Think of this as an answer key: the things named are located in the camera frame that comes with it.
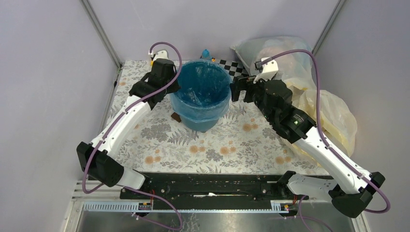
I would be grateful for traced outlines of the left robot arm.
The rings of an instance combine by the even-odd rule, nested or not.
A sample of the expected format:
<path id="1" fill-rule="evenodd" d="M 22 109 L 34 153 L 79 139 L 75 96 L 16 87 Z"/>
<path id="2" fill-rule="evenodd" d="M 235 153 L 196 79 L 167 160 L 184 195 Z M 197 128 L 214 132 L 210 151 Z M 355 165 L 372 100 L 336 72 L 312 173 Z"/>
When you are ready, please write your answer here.
<path id="1" fill-rule="evenodd" d="M 122 108 L 107 127 L 91 142 L 81 142 L 76 152 L 85 176 L 106 185 L 132 188 L 139 199 L 149 195 L 145 176 L 118 163 L 115 158 L 128 135 L 164 97 L 179 90 L 176 66 L 166 58 L 152 62 L 150 72 L 136 82 L 129 91 Z"/>

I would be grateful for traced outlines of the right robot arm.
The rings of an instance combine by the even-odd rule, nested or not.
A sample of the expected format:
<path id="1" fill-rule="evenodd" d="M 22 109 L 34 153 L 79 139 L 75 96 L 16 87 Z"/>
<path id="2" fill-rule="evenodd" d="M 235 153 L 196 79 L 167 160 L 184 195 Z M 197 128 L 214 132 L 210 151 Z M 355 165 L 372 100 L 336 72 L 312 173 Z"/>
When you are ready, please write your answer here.
<path id="1" fill-rule="evenodd" d="M 332 176 L 331 180 L 325 180 L 287 171 L 277 186 L 281 198 L 307 195 L 325 200 L 350 218 L 366 211 L 385 177 L 357 165 L 321 134 L 316 122 L 292 105 L 293 93 L 284 82 L 237 76 L 230 89 L 235 102 L 240 92 L 245 91 L 244 102 L 254 103 L 281 138 L 307 152 Z"/>

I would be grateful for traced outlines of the blue plastic trash bag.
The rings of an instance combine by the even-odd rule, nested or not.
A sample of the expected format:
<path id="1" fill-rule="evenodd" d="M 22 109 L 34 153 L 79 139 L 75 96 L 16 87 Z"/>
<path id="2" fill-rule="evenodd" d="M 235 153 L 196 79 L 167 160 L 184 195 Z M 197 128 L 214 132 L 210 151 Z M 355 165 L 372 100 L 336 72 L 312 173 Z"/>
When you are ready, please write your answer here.
<path id="1" fill-rule="evenodd" d="M 175 113 L 194 122 L 221 118 L 229 108 L 231 76 L 219 64 L 198 59 L 182 65 L 180 89 L 170 95 Z"/>

